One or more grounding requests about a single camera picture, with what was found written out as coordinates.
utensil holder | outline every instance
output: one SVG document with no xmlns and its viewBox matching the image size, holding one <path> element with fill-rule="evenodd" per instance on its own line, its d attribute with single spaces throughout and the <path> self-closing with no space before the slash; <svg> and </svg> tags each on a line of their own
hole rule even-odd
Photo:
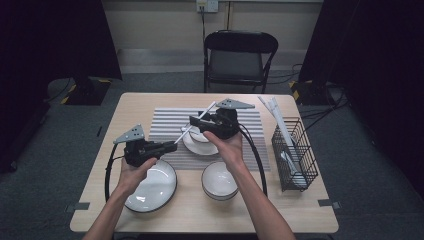
<svg viewBox="0 0 424 240">
<path fill-rule="evenodd" d="M 304 191 L 318 176 L 315 157 L 300 119 L 284 118 L 284 122 L 292 138 L 293 144 L 290 145 L 293 145 L 293 147 L 287 146 L 278 126 L 275 128 L 271 139 L 280 176 L 281 190 Z M 293 164 L 290 164 L 287 159 L 291 159 Z"/>
</svg>

white plate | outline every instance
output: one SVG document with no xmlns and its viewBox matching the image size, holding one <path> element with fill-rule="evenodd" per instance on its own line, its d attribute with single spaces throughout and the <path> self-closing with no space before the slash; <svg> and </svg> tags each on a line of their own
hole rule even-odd
<svg viewBox="0 0 424 240">
<path fill-rule="evenodd" d="M 188 150 L 199 155 L 213 155 L 218 153 L 218 149 L 213 143 L 193 141 L 190 134 L 184 135 L 183 142 Z"/>
<path fill-rule="evenodd" d="M 125 206 L 136 212 L 151 212 L 164 206 L 177 188 L 177 174 L 169 163 L 158 160 L 147 171 L 147 177 L 138 185 Z"/>
<path fill-rule="evenodd" d="M 224 162 L 214 162 L 203 171 L 202 186 L 205 193 L 215 200 L 228 200 L 237 192 L 237 184 Z"/>
<path fill-rule="evenodd" d="M 192 126 L 191 129 L 189 130 L 190 136 L 199 142 L 202 143 L 206 143 L 209 142 L 209 140 L 207 138 L 205 138 L 205 136 L 203 136 L 203 133 L 200 132 L 200 129 L 198 127 Z"/>
</svg>

person's right hand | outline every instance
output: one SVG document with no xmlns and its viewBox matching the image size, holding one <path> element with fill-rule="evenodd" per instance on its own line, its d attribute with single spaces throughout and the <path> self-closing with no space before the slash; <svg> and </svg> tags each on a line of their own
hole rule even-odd
<svg viewBox="0 0 424 240">
<path fill-rule="evenodd" d="M 156 158 L 150 158 L 140 167 L 136 168 L 127 163 L 125 158 L 121 159 L 121 175 L 119 176 L 117 188 L 121 188 L 128 197 L 135 192 L 141 181 L 146 179 L 147 171 L 155 165 Z"/>
<path fill-rule="evenodd" d="M 203 136 L 218 148 L 219 154 L 224 159 L 227 169 L 231 174 L 238 171 L 237 169 L 239 167 L 245 166 L 243 161 L 242 135 L 240 132 L 226 140 L 219 139 L 209 131 L 205 131 Z"/>
</svg>

gray floor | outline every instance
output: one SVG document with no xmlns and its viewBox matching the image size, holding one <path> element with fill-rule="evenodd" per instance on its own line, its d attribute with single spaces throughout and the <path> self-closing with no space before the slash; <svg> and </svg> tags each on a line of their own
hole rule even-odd
<svg viewBox="0 0 424 240">
<path fill-rule="evenodd" d="M 202 92 L 202 74 L 124 74 L 124 81 L 112 83 L 101 106 L 60 105 L 64 93 L 54 99 L 43 126 L 21 154 L 18 171 L 0 175 L 0 239 L 80 239 L 82 234 L 69 229 L 72 213 L 65 209 L 79 201 L 121 94 Z M 66 79 L 52 82 L 51 96 L 66 84 Z M 249 93 L 251 89 L 213 85 L 211 91 Z M 267 87 L 267 93 L 290 94 L 290 90 L 286 83 L 275 84 Z M 332 93 L 335 98 L 340 95 L 338 89 Z M 302 115 L 327 108 L 299 106 Z M 304 119 L 306 126 L 313 121 Z M 103 130 L 97 136 L 100 126 Z M 340 228 L 331 234 L 334 239 L 424 239 L 422 199 L 399 169 L 374 148 L 350 107 L 327 115 L 308 130 L 308 136 L 329 196 L 342 206 L 335 210 Z M 329 239 L 325 234 L 297 237 Z"/>
</svg>

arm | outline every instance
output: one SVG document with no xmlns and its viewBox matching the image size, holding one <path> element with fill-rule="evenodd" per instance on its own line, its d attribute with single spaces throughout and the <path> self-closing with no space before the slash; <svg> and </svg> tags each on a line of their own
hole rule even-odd
<svg viewBox="0 0 424 240">
<path fill-rule="evenodd" d="M 149 170 L 157 160 L 151 158 L 139 168 L 128 165 L 124 158 L 122 158 L 121 161 L 121 175 L 118 185 L 83 239 L 112 239 L 115 226 L 121 216 L 125 201 L 135 192 L 140 182 L 147 177 L 147 170 Z"/>
<path fill-rule="evenodd" d="M 233 175 L 258 238 L 267 240 L 295 239 L 286 220 L 263 194 L 244 163 L 241 133 L 237 133 L 237 135 L 225 141 L 211 132 L 204 132 L 203 135 L 216 145 L 228 171 Z"/>
</svg>

